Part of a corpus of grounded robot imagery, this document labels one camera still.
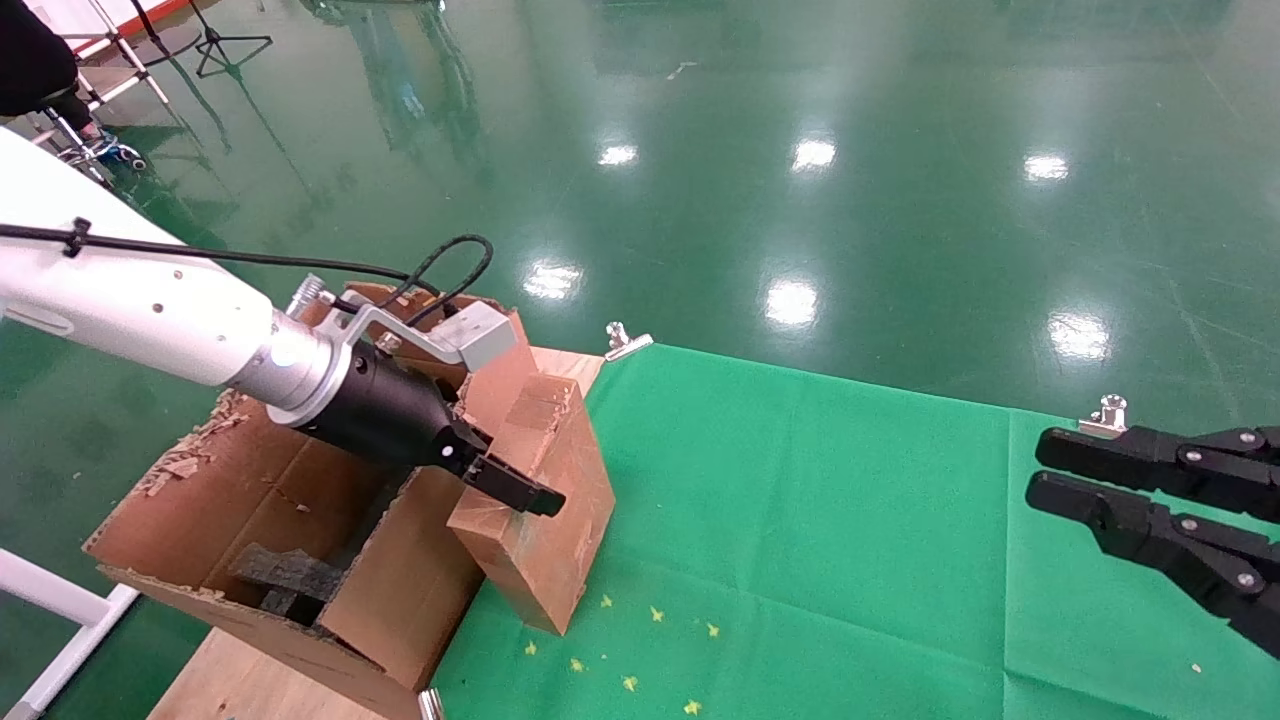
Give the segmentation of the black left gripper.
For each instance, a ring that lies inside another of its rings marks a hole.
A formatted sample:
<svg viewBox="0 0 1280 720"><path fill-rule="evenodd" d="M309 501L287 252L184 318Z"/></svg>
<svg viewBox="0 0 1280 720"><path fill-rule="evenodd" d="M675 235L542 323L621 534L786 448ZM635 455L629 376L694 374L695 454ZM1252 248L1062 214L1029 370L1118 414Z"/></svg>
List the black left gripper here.
<svg viewBox="0 0 1280 720"><path fill-rule="evenodd" d="M493 438L466 421L440 384L406 370L360 341L346 378L330 402L296 429L372 462L444 468L462 482L517 512L553 518L566 496L494 455Z"/></svg>

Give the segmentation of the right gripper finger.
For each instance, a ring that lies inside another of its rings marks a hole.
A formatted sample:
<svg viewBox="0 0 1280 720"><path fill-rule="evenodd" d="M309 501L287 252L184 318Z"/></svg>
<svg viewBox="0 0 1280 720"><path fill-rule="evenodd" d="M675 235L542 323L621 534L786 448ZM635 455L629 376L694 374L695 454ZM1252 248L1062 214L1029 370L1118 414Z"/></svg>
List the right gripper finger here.
<svg viewBox="0 0 1280 720"><path fill-rule="evenodd" d="M1055 471L1030 477L1027 502L1087 527L1102 553L1164 574L1236 634L1279 655L1279 553L1267 536Z"/></svg>
<svg viewBox="0 0 1280 720"><path fill-rule="evenodd" d="M1243 427L1178 436L1132 427L1111 439L1043 430L1037 461L1128 489L1160 491L1262 521L1279 519L1279 428Z"/></svg>

